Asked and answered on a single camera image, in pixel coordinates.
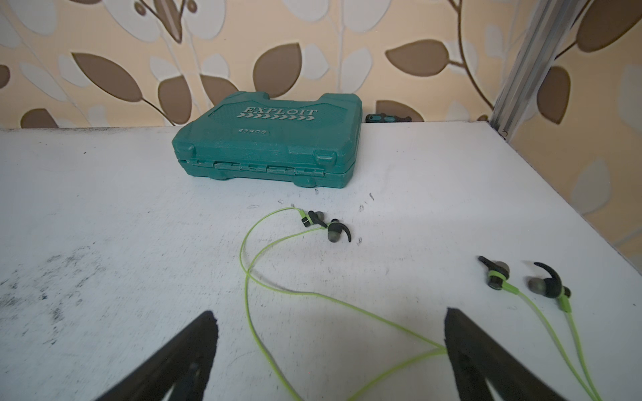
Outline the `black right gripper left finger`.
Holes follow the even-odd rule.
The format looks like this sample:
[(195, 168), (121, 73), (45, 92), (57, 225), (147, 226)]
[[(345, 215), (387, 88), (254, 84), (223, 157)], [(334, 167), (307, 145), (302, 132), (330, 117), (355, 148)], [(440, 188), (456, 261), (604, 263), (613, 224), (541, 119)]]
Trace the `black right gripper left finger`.
[(217, 319), (205, 311), (99, 399), (202, 400), (217, 341)]

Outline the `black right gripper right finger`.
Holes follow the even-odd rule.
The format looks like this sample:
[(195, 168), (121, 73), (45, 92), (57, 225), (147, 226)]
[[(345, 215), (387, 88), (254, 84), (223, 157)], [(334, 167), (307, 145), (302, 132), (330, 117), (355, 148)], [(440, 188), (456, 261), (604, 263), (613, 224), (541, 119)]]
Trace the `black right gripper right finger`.
[(493, 387), (504, 400), (562, 400), (473, 320), (447, 310), (445, 343), (461, 400), (492, 400)]

